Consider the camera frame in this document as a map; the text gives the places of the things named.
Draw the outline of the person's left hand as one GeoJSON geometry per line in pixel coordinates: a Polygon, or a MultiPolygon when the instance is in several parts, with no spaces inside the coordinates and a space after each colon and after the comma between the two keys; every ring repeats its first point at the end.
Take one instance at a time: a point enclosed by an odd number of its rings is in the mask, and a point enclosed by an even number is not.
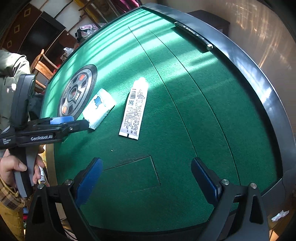
{"type": "MultiPolygon", "coordinates": [[[[32,181],[34,184],[37,184],[41,179],[40,167],[45,168],[43,159],[37,155],[34,165],[34,175],[32,181]]],[[[1,178],[6,185],[9,187],[16,188],[16,182],[14,178],[14,172],[25,172],[27,166],[20,161],[16,156],[10,154],[8,149],[5,150],[3,157],[1,158],[1,178]]]]}

